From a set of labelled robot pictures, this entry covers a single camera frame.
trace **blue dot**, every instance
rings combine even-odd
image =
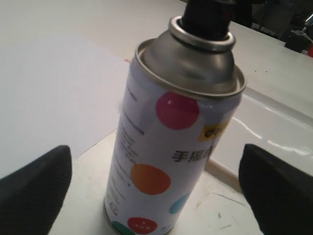
[[[180,199],[178,199],[176,202],[174,202],[171,205],[170,213],[171,214],[176,214],[177,212],[179,212],[184,207],[186,201],[189,198],[189,195],[190,195],[190,193],[187,193],[186,195],[184,195]]]

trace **black spray cap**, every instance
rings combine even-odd
[[[197,37],[219,41],[227,37],[234,0],[189,0],[181,27]]]

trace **yellow label sticker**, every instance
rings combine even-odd
[[[215,139],[217,136],[221,135],[228,125],[228,121],[212,126],[203,127],[201,134],[198,138],[198,142],[209,141]]]

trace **can label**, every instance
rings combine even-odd
[[[240,100],[168,91],[132,61],[105,200],[118,232],[164,235],[173,228]]]

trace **pink dot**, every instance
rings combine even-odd
[[[196,122],[199,107],[195,99],[167,92],[156,102],[156,115],[166,127],[182,130]]]

